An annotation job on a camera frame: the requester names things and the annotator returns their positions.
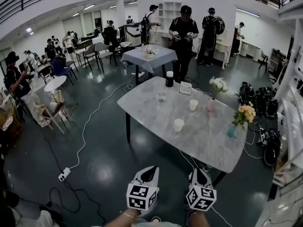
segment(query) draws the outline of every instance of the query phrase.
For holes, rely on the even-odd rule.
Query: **blue vase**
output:
[[[237,126],[232,125],[232,126],[228,129],[227,135],[228,135],[230,138],[236,138],[236,132],[237,132]]]

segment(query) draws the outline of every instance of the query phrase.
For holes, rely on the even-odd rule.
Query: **bracelet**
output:
[[[125,213],[125,212],[120,211],[120,213],[122,213],[122,214],[124,214],[124,215],[126,215],[126,216],[128,216],[128,217],[130,217],[130,218],[137,219],[137,218],[134,218],[133,216],[131,216],[131,215]]]

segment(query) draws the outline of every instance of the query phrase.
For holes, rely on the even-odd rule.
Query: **white cup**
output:
[[[197,106],[198,106],[198,103],[199,103],[199,102],[198,102],[197,100],[191,99],[191,100],[189,101],[189,109],[192,110],[192,111],[196,110],[196,108],[197,108]]]
[[[174,130],[181,131],[184,125],[184,121],[182,119],[175,119],[174,121]]]
[[[164,103],[166,98],[166,92],[159,92],[158,95],[159,95],[159,102]]]

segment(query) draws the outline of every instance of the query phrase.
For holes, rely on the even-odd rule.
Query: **dark floor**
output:
[[[82,130],[89,114],[97,109],[99,102],[108,97],[120,84],[130,77],[123,74],[123,65],[118,67],[109,65],[105,61],[105,74],[100,73],[96,64],[93,72],[90,69],[79,69],[78,81],[72,86],[66,82],[64,91],[78,101],[72,112],[75,125],[68,122],[60,123],[66,132],[62,135],[54,126],[54,130],[40,128],[27,118],[24,132],[20,140],[23,141],[11,148],[5,159],[5,172],[10,189],[20,197],[46,204],[49,201],[49,191],[57,187],[62,196],[62,202],[70,210],[76,210],[78,202],[73,193],[58,180],[60,171],[51,154],[48,144],[43,138],[50,141],[61,169],[77,164],[77,151],[83,146]],[[249,82],[255,90],[259,87],[270,86],[268,74],[264,68],[258,70],[258,63],[248,58],[238,56],[231,58],[230,66],[225,70],[221,65],[212,67],[199,66],[192,59],[188,76],[192,81],[200,77],[193,86],[206,92],[212,92],[209,79],[213,76],[224,77],[230,89],[226,94],[219,94],[217,99],[237,109],[238,102],[234,93],[239,91],[241,82]],[[161,67],[156,75],[162,76]],[[147,79],[147,73],[140,80]],[[180,155],[179,151],[164,142],[134,120],[131,121],[132,145],[126,142],[125,112],[117,105],[117,100],[125,94],[124,86],[114,95],[101,104],[101,108],[91,118],[86,126],[86,147],[80,152],[80,165],[71,170],[68,177],[73,188],[85,188],[89,196],[101,204],[100,213],[111,221],[126,208],[126,190],[128,183],[135,173],[147,166],[160,167],[157,206],[146,217],[157,215],[164,221],[184,226],[183,200],[188,191],[188,174],[191,166]],[[39,95],[45,97],[43,88]],[[275,126],[275,121],[268,121],[262,126],[269,129]],[[247,142],[252,142],[254,133],[248,130]],[[261,156],[263,149],[254,145],[245,145],[246,150],[253,156]],[[212,179],[218,172],[210,171]],[[227,174],[217,185],[217,202],[214,208],[233,227],[254,227],[263,209],[263,204],[271,187],[273,171],[262,160],[250,158],[245,152],[239,159],[234,171]],[[81,201],[78,213],[69,213],[60,205],[57,192],[52,192],[53,209],[63,214],[64,222],[68,227],[101,226],[102,219],[97,215],[98,206],[90,202],[85,193],[77,193]],[[38,206],[33,203],[20,201],[17,210],[25,217],[37,218]],[[227,226],[213,210],[206,213],[211,226]]]

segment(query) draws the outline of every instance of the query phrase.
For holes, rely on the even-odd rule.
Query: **ceiling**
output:
[[[13,42],[22,40],[23,38],[30,36],[26,29],[30,26],[35,32],[49,24],[56,21],[65,20],[71,18],[74,14],[82,12],[84,8],[91,4],[95,4],[94,7],[85,10],[85,13],[98,11],[101,9],[107,9],[110,6],[116,5],[117,0],[87,0],[79,3],[70,4],[58,9],[51,10],[47,13],[39,15],[30,21],[27,21],[23,25],[14,29],[0,40],[0,44],[7,44],[9,47]],[[130,2],[137,0],[124,0],[124,4],[127,5]]]

